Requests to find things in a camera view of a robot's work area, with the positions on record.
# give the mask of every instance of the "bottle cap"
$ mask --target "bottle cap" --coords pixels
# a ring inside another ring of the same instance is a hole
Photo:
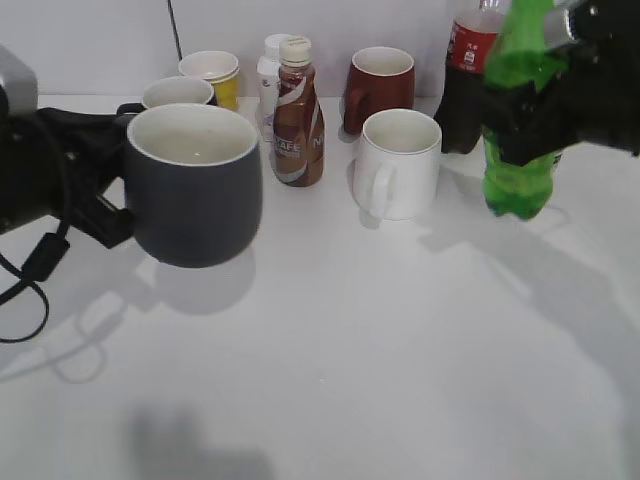
[[[311,40],[296,35],[280,43],[280,63],[289,67],[304,67],[311,63]]]
[[[571,6],[560,6],[544,17],[544,41],[549,50],[578,43]]]
[[[290,38],[288,33],[276,33],[264,39],[264,54],[269,60],[280,61],[280,44],[283,40]]]

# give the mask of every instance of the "mug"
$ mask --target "mug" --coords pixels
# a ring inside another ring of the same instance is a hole
[[[229,52],[203,51],[184,57],[178,65],[185,77],[206,80],[215,90],[218,106],[238,109],[238,58]]]
[[[362,129],[353,175],[360,207],[378,219],[405,220],[426,211],[436,193],[442,130],[414,110],[385,110]]]
[[[247,248],[262,215],[258,143],[248,120],[209,105],[164,105],[131,120],[125,199],[142,248],[189,268]]]
[[[170,103],[215,104],[213,87],[204,80],[169,77],[149,85],[142,95],[142,103],[125,103],[118,107],[117,115],[140,113],[147,108]]]
[[[413,57],[390,47],[371,47],[351,59],[344,99],[344,130],[362,132],[365,120],[392,108],[413,108],[416,75]]]

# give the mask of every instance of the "cola bottle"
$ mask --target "cola bottle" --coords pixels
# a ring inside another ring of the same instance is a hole
[[[442,152],[467,154],[482,134],[476,101],[482,89],[486,59],[500,33],[510,1],[482,0],[479,9],[456,17],[447,50],[442,103],[435,120],[442,128]]]

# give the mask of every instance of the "dark gray mug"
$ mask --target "dark gray mug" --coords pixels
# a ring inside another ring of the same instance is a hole
[[[129,123],[127,144],[127,208],[150,255],[199,268],[249,246],[262,215],[262,168],[248,120],[208,105],[164,105]]]

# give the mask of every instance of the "white bottle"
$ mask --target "white bottle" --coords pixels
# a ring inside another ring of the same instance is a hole
[[[268,36],[264,41],[265,54],[258,61],[258,90],[260,91],[260,118],[262,138],[265,142],[273,142],[273,114],[278,103],[280,91],[280,43],[291,35],[277,33]]]

